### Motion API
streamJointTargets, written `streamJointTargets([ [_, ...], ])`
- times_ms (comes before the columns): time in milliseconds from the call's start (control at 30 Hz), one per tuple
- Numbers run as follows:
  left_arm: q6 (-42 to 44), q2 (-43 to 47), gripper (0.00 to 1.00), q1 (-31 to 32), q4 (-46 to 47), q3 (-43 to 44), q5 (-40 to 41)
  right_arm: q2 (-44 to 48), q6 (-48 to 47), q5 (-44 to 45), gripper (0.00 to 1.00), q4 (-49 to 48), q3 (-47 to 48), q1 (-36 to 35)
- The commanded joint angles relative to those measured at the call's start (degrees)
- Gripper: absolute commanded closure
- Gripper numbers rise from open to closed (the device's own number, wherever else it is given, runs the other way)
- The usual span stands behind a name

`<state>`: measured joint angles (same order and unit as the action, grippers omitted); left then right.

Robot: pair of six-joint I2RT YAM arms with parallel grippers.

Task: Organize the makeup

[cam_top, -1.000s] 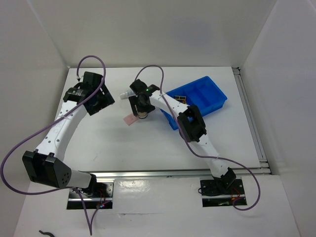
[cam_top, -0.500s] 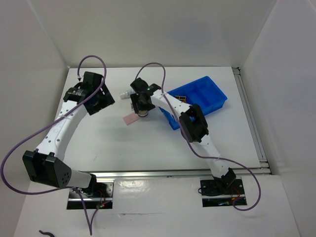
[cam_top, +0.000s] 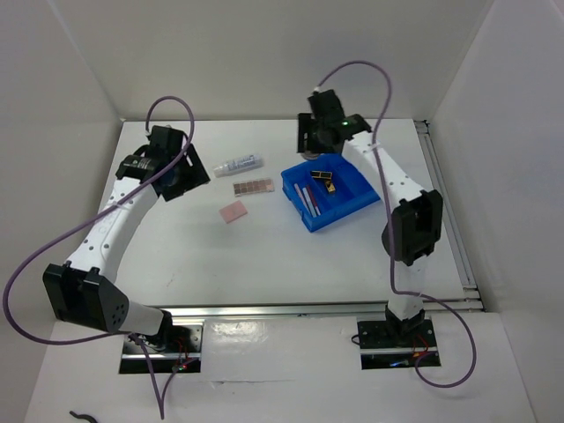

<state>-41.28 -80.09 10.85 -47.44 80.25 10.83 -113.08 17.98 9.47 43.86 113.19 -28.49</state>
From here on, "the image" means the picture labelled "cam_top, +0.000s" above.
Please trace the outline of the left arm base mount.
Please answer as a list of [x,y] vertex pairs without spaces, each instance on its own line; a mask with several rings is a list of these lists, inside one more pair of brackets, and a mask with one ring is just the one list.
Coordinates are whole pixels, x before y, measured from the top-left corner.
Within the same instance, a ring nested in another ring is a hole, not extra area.
[[173,326],[165,338],[146,335],[137,335],[137,340],[126,338],[122,344],[119,373],[148,375],[150,369],[145,353],[148,353],[156,375],[200,373],[203,332],[202,323],[189,323]]

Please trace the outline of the black gold lipstick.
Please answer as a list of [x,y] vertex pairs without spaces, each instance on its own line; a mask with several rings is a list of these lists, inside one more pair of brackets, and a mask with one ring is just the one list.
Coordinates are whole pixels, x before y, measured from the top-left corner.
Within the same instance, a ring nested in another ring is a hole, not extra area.
[[332,172],[311,171],[310,176],[316,180],[330,181],[332,179]]
[[334,184],[331,180],[325,180],[323,183],[324,183],[325,188],[327,189],[327,192],[330,195],[333,195],[333,194],[336,193],[336,188],[335,188],[335,186],[334,186]]

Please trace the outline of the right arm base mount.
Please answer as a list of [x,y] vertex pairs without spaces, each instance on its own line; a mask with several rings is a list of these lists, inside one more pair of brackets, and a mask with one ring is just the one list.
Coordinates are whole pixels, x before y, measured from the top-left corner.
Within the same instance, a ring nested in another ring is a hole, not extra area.
[[434,326],[426,319],[418,328],[401,337],[392,335],[384,321],[359,321],[351,341],[360,349],[363,370],[440,367]]

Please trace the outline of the pink long tube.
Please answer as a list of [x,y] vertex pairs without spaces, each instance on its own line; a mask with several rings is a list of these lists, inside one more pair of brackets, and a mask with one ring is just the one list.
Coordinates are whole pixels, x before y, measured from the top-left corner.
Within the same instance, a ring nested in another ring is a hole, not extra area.
[[311,216],[315,217],[316,216],[315,207],[313,206],[311,199],[308,197],[307,191],[301,189],[297,183],[295,183],[293,186],[296,193],[300,197],[302,203],[308,208],[308,211],[311,214]]

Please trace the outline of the white lotion bottle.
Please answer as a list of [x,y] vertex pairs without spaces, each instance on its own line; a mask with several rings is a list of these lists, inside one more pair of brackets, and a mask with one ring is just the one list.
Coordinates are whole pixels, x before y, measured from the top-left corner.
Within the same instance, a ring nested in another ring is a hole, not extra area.
[[215,168],[213,173],[217,178],[244,173],[263,166],[263,157],[259,154],[247,154],[239,158],[227,160]]

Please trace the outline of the round powder jar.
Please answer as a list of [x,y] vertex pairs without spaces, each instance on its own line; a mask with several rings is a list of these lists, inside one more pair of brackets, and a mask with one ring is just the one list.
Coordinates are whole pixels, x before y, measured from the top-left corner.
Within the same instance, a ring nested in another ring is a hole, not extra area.
[[301,153],[301,157],[305,160],[317,160],[320,157],[320,153],[314,153],[314,152],[302,152]]

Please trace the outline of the silver patterned eyeliner pencil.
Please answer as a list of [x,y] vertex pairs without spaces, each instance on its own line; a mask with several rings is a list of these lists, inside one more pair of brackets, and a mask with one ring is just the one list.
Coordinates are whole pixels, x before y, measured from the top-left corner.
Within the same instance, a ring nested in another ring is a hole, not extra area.
[[307,190],[307,192],[308,192],[308,196],[309,196],[309,198],[310,198],[310,200],[311,200],[311,203],[312,203],[312,205],[314,206],[316,215],[317,215],[317,216],[320,216],[320,215],[321,215],[321,211],[320,211],[320,209],[319,209],[319,207],[318,207],[318,205],[317,205],[317,202],[316,202],[316,200],[315,200],[314,193],[313,193],[313,191],[312,191],[312,189],[310,188],[309,185],[306,185],[306,190]]

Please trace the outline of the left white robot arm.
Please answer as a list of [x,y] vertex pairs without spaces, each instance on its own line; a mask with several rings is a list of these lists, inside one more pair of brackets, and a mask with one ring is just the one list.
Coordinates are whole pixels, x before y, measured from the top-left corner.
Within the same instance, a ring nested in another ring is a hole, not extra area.
[[43,284],[56,318],[106,333],[132,332],[155,352],[174,341],[172,316],[132,301],[115,284],[123,255],[144,216],[209,182],[186,134],[155,126],[148,142],[119,165],[105,204],[83,243],[61,264],[51,264]]

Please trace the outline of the pink square compact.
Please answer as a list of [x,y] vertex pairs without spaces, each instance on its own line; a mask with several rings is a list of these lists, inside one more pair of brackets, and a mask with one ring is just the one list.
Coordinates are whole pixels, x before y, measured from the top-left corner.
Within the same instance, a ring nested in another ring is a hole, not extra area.
[[235,201],[219,210],[221,218],[226,224],[230,224],[235,220],[245,216],[248,213],[247,208],[242,201]]

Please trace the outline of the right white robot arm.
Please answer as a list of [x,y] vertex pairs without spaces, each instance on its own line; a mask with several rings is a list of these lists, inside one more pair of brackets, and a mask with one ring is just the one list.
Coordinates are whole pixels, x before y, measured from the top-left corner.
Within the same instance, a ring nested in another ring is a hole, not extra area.
[[384,202],[382,245],[390,258],[392,292],[384,334],[393,345],[405,345],[425,319],[422,282],[441,239],[442,195],[414,181],[377,140],[376,128],[358,114],[345,114],[334,91],[316,88],[308,103],[310,111],[298,114],[297,152],[307,160],[340,155]]

